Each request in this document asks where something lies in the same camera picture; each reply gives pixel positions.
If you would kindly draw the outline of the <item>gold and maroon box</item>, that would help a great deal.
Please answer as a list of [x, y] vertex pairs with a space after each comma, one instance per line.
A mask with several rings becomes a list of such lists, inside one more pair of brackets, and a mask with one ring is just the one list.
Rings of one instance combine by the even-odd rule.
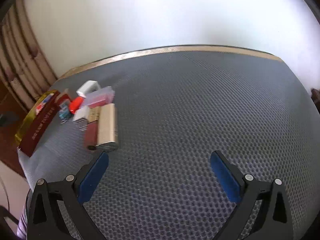
[[106, 152], [118, 148], [117, 110], [114, 103], [97, 106], [89, 110], [85, 132], [85, 148]]

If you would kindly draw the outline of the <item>white black zigzag cube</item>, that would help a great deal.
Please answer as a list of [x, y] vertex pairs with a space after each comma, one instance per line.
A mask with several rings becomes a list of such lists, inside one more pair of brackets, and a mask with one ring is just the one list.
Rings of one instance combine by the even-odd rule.
[[88, 106], [78, 109], [73, 116], [73, 124], [81, 131], [85, 131], [88, 126], [88, 116], [90, 108]]

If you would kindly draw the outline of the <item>small blue tin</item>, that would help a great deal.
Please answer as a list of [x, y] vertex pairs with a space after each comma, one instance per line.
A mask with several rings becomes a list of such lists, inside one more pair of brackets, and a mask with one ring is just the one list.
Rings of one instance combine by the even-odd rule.
[[64, 124], [70, 118], [71, 113], [69, 111], [69, 107], [65, 103], [61, 103], [60, 110], [59, 110], [59, 118], [61, 120], [61, 124]]

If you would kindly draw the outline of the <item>clear floss pick box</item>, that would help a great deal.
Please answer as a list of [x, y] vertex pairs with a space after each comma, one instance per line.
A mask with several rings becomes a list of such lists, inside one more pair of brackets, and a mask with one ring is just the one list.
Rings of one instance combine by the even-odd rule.
[[37, 106], [35, 109], [35, 113], [36, 115], [38, 115], [40, 113], [40, 111], [42, 111], [42, 109], [44, 108], [44, 106], [47, 104], [47, 102], [52, 98], [54, 94], [50, 93], [48, 94]]

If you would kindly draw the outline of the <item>red rounded square block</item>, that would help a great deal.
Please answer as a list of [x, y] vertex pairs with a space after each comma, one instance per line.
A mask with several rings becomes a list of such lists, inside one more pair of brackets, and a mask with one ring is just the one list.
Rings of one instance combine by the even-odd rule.
[[69, 111], [72, 114], [75, 114], [75, 112], [80, 108], [81, 104], [83, 103], [84, 98], [81, 96], [76, 97], [70, 104], [69, 104]]

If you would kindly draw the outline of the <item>clear case with red insert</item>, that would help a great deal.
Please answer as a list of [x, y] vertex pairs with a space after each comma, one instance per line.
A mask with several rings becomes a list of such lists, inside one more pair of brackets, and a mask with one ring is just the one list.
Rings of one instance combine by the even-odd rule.
[[113, 102], [114, 96], [115, 91], [112, 89], [111, 86], [101, 88], [92, 93], [89, 93], [83, 100], [80, 108], [85, 106], [89, 108], [94, 108], [98, 106], [107, 105]]

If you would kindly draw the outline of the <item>white charger plug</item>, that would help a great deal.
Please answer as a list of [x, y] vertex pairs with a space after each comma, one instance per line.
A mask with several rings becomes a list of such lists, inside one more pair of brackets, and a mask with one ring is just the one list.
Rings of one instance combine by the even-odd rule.
[[88, 94], [93, 93], [100, 88], [101, 87], [97, 81], [88, 80], [76, 91], [76, 93], [78, 96], [86, 98]]

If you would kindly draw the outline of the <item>red tan carton box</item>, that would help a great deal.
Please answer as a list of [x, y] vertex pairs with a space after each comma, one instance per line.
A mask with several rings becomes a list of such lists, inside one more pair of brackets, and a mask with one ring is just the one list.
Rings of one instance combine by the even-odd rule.
[[60, 106], [61, 104], [65, 103], [67, 106], [71, 103], [71, 98], [69, 96], [69, 89], [66, 88], [62, 93], [60, 93], [56, 99], [55, 103]]

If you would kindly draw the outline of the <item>red gold toffee tin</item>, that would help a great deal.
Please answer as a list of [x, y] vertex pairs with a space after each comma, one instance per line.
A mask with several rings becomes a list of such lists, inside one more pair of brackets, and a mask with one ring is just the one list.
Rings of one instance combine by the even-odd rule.
[[[53, 93], [54, 95], [44, 106], [42, 111], [36, 115], [36, 106], [50, 93]], [[55, 99], [59, 94], [60, 92], [54, 89], [45, 92], [40, 96], [39, 100], [37, 100], [35, 105], [29, 111], [15, 134], [17, 149], [28, 157], [33, 155], [39, 140], [59, 109], [58, 105], [55, 103]]]

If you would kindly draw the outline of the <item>grey honeycomb mat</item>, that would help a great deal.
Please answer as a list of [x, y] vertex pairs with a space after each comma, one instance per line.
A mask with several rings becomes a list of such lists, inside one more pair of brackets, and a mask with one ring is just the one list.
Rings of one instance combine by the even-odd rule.
[[59, 110], [31, 157], [18, 150], [30, 185], [77, 174], [106, 152], [109, 165], [85, 210], [105, 239], [215, 239], [233, 212], [210, 156], [220, 151], [242, 174], [279, 178], [293, 239], [319, 225], [319, 112], [302, 83], [272, 55], [141, 51], [62, 77], [71, 102], [88, 80], [111, 86], [118, 148], [85, 148], [86, 131]]

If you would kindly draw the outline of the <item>beige patterned curtain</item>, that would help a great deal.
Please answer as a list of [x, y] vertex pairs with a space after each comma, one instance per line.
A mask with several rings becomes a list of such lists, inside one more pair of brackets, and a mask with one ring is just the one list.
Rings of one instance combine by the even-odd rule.
[[24, 0], [16, 0], [1, 20], [1, 81], [29, 111], [56, 80], [33, 33]]

